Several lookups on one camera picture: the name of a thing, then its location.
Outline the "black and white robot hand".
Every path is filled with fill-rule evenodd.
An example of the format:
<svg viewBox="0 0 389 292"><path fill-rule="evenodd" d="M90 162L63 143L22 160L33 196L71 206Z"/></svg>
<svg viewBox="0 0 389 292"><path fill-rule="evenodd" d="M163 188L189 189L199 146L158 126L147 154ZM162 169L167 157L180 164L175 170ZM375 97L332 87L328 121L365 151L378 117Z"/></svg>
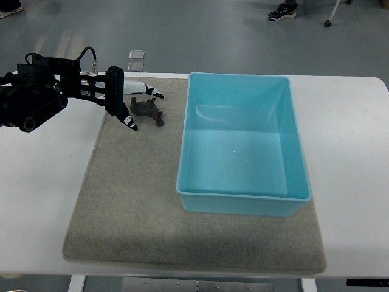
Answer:
<svg viewBox="0 0 389 292"><path fill-rule="evenodd" d="M164 98L161 92L143 82L130 80L126 84L123 70L116 66L111 66L106 71L105 89L105 100L107 101L105 109L107 113L115 116L121 123L134 131L137 131L138 127L133 120L130 109L123 101L124 95L145 93L155 98Z"/></svg>

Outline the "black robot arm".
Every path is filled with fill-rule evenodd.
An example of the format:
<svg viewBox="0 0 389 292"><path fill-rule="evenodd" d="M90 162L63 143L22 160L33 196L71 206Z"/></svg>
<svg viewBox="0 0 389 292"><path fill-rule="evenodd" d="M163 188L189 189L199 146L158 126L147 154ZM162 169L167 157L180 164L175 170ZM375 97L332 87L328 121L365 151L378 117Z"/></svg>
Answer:
<svg viewBox="0 0 389 292"><path fill-rule="evenodd" d="M1 126L29 133L67 107L70 98L106 106L97 56L88 46L76 59L25 55L15 73L1 77Z"/></svg>

